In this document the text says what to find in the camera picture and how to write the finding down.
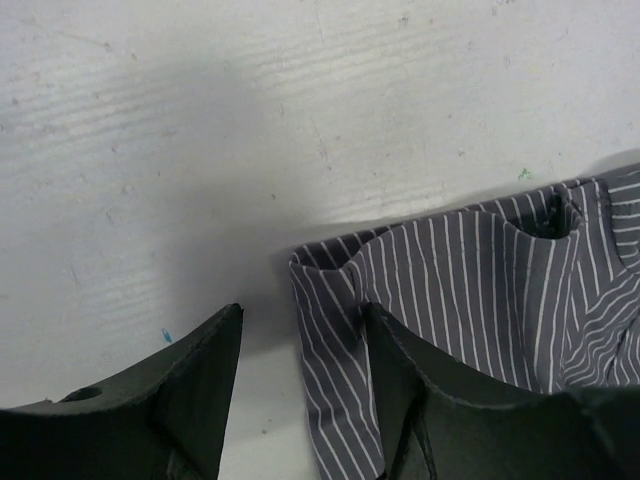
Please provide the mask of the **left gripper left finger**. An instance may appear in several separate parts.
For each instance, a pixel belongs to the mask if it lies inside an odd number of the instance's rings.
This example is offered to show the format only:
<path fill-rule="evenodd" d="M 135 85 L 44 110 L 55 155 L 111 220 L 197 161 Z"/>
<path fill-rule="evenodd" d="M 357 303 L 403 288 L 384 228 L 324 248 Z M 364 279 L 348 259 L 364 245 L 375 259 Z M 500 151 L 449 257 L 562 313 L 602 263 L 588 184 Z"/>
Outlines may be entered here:
<path fill-rule="evenodd" d="M 215 479 L 243 310 L 230 304 L 133 366 L 1 412 L 4 479 Z"/>

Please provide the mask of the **grey striped underwear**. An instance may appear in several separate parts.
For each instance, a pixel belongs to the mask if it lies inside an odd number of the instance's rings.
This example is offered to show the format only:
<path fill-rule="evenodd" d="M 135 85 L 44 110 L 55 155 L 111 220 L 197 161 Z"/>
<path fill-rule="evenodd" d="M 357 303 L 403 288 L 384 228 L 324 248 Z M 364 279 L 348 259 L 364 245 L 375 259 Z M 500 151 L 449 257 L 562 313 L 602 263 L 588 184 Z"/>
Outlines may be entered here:
<path fill-rule="evenodd" d="M 299 247 L 289 262 L 324 479 L 388 479 L 362 309 L 538 394 L 639 390 L 639 169 Z"/>

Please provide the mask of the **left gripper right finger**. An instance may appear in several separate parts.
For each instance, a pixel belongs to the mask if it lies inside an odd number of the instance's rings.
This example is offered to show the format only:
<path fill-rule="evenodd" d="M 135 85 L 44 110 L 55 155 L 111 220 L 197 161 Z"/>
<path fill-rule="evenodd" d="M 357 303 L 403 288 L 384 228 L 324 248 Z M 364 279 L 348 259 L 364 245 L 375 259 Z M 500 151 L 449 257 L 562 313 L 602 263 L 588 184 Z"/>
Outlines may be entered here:
<path fill-rule="evenodd" d="M 362 309 L 388 479 L 636 479 L 639 390 L 538 394 Z"/>

